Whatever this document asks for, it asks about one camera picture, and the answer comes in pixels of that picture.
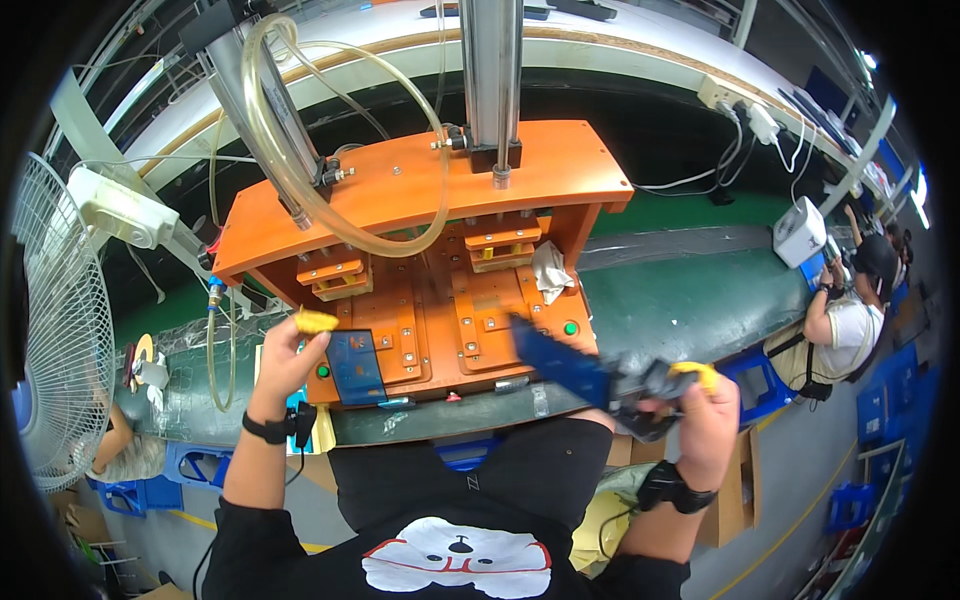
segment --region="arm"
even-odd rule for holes
[[[93,459],[93,472],[100,474],[107,469],[110,461],[116,458],[127,444],[133,439],[133,430],[127,423],[120,406],[113,402],[110,405],[110,422],[113,423],[113,429],[104,434],[104,438],[97,446],[97,455]]]
[[[310,370],[323,358],[330,334],[316,336],[297,354],[301,339],[293,317],[267,332],[260,375],[247,404],[247,414],[254,422],[283,420],[287,397],[303,385]],[[283,508],[286,454],[285,444],[267,444],[242,430],[224,481],[224,499],[235,506]]]
[[[642,410],[655,409],[644,401]],[[681,398],[680,451],[677,471],[696,492],[720,488],[736,446],[740,392],[736,384],[720,375],[717,389],[709,396],[699,385]],[[620,541],[616,555],[641,555],[674,563],[690,559],[697,530],[707,509],[694,515],[678,513],[670,502],[641,513]]]
[[[849,204],[844,204],[843,211],[847,213],[847,218],[850,219],[850,229],[853,231],[853,242],[859,248],[860,244],[863,243],[863,236],[860,235],[860,227],[856,224],[856,215],[853,214],[853,208]]]
[[[827,265],[824,265],[824,270],[820,274],[820,282],[833,285],[833,273]],[[813,301],[806,308],[804,337],[811,344],[831,346],[833,344],[833,328],[830,325],[830,317],[827,315],[827,292],[822,288],[817,288],[813,294]]]

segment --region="black t-shirt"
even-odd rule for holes
[[[312,556],[300,546],[288,512],[223,498],[220,506],[204,600],[673,600],[690,575],[689,564],[617,556],[590,580],[570,564],[573,542],[561,524],[479,495],[391,518]]]

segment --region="black wristwatch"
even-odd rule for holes
[[[636,501],[642,512],[652,511],[661,502],[673,502],[678,513],[693,515],[706,508],[716,495],[717,492],[691,490],[673,463],[660,461],[647,473],[636,492]]]
[[[289,418],[284,420],[268,420],[262,425],[250,418],[247,411],[243,414],[243,428],[258,438],[263,438],[267,444],[286,444],[287,436],[295,433],[295,426]]]

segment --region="white electrical box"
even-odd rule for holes
[[[774,252],[796,269],[827,242],[824,216],[807,196],[801,196],[774,225]]]
[[[173,208],[83,167],[70,175],[66,188],[89,226],[138,248],[154,250],[169,242],[180,219]]]

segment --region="yellow floor line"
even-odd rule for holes
[[[777,540],[777,543],[775,543],[774,545],[772,545],[769,550],[767,550],[766,552],[763,553],[763,556],[761,556],[755,563],[751,564],[751,565],[750,565],[750,568],[748,568],[747,570],[745,570],[745,571],[743,571],[742,573],[740,573],[740,575],[739,575],[736,579],[734,579],[733,581],[729,582],[723,589],[721,589],[720,591],[718,591],[718,592],[716,592],[715,594],[713,594],[712,596],[710,596],[709,600],[716,600],[716,599],[719,598],[720,596],[722,596],[722,595],[724,595],[725,593],[727,593],[728,591],[730,591],[730,590],[733,588],[733,586],[735,586],[735,585],[737,585],[738,583],[740,583],[741,581],[743,581],[743,579],[744,579],[747,575],[750,575],[751,573],[753,573],[753,572],[754,572],[754,569],[756,569],[758,566],[760,566],[760,564],[763,563],[763,561],[766,561],[767,558],[768,558],[771,554],[773,554],[774,551],[775,551],[777,548],[779,548],[780,545],[781,545],[782,543],[784,543],[784,542],[786,541],[786,539],[789,538],[790,535],[793,534],[793,532],[797,530],[798,527],[800,527],[800,524],[804,522],[804,519],[806,519],[806,518],[810,515],[810,513],[813,512],[813,509],[817,506],[817,503],[819,503],[820,500],[827,494],[827,491],[830,490],[830,489],[833,487],[833,481],[837,478],[837,475],[840,474],[840,469],[843,468],[843,466],[847,463],[847,460],[850,458],[850,455],[853,454],[853,450],[856,448],[856,442],[857,442],[857,440],[854,439],[854,440],[853,440],[853,444],[851,444],[851,446],[850,446],[850,449],[847,450],[847,455],[844,456],[844,457],[843,457],[843,460],[840,461],[840,464],[837,465],[837,469],[833,472],[833,475],[830,477],[830,480],[827,481],[827,484],[826,484],[826,485],[824,486],[824,488],[820,491],[820,494],[816,497],[816,499],[814,499],[813,502],[810,504],[810,506],[808,506],[808,507],[806,508],[806,510],[804,511],[804,513],[803,513],[802,515],[800,515],[800,518],[797,519],[797,522],[795,522],[793,525],[791,525],[791,526],[790,526],[790,529],[788,529],[788,530],[786,531],[786,533],[783,534],[783,536],[782,536],[779,540]]]
[[[193,516],[183,511],[167,511],[167,513],[170,513],[171,515],[179,516],[180,518],[186,519],[195,525],[200,525],[201,527],[206,527],[207,529],[217,531],[217,524],[212,523],[206,520],[205,518]],[[301,542],[300,545],[303,546],[303,549],[306,550],[307,552],[323,552],[324,550],[329,550],[330,548],[333,547],[333,546],[323,545],[321,543]]]
[[[781,406],[781,407],[778,408],[777,411],[774,412],[772,415],[767,415],[767,418],[764,419],[764,420],[762,420],[762,421],[760,422],[760,424],[756,426],[756,432],[759,433],[759,432],[763,431],[764,429],[766,429],[767,427],[769,427],[770,424],[773,423],[775,420],[777,420],[777,418],[778,418],[780,415],[782,415],[784,412],[786,412],[786,409],[787,409],[789,406],[791,406],[791,404],[786,404],[786,405],[784,405],[784,406]]]

